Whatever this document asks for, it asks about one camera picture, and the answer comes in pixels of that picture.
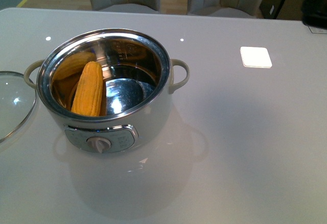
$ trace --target white cooking pot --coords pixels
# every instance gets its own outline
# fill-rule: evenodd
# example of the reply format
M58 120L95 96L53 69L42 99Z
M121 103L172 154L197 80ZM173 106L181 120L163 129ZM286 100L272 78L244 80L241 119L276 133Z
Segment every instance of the white cooking pot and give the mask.
M102 65L100 116L70 111L82 71L74 60L78 55L88 61L95 56ZM29 76L39 66L35 85ZM174 83L173 66L185 69L181 82ZM102 29L60 45L44 61L29 66L24 76L73 145L113 153L138 147L159 133L171 110L171 94L187 83L190 71L186 63L170 60L164 47L145 34Z

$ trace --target white square sticker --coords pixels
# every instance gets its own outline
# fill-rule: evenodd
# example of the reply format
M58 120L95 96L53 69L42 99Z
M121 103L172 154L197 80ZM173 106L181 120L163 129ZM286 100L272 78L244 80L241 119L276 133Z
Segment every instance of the white square sticker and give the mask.
M245 67L271 68L268 50L263 47L241 47L241 57Z

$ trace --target pot rim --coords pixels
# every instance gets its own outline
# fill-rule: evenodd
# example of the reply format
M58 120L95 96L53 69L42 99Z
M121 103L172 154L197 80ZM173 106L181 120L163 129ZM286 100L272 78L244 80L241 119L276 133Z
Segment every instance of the pot rim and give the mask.
M56 69L60 65L61 61L67 57L67 55L72 54L73 51L78 49L82 44L88 42L96 41L99 38L108 38L108 37L121 37L124 39L133 39L134 41L148 47L153 54L158 58L161 64L161 75L159 82L150 96L143 100L138 105L123 111L121 113L106 115L106 116L83 116L69 111L68 109L61 106L52 95L51 81L52 76L55 73ZM81 35L75 36L68 41L64 42L57 48L55 48L44 60L40 70L37 74L37 92L43 104L52 112L57 115L64 117L68 120L76 122L108 122L113 121L119 118L125 118L136 112L147 107L148 104L153 102L159 95L161 95L164 88L168 85L170 79L170 72L172 70L172 64L165 48L154 38L130 29L121 29L121 28L109 28L109 29L98 29L94 31L89 31Z

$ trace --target glossy tabletop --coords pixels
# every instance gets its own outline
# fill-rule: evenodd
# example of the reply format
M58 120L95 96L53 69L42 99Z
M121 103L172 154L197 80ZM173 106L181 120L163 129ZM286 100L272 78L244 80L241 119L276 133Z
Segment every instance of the glossy tabletop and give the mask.
M38 99L0 143L1 223L326 222L326 34L299 21L6 9L0 70L24 72L102 28L155 38L189 82L156 138L110 155L74 147ZM245 67L243 46L266 48L272 67Z

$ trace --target yellow corn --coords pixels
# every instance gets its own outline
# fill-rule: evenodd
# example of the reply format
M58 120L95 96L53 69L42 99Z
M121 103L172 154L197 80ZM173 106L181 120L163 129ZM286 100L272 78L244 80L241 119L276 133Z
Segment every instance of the yellow corn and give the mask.
M102 67L88 62L78 82L72 112L84 116L99 116L102 97Z
M79 52L67 57L57 68L53 79L63 80L69 76L81 72L90 61L96 61L95 54L91 52Z

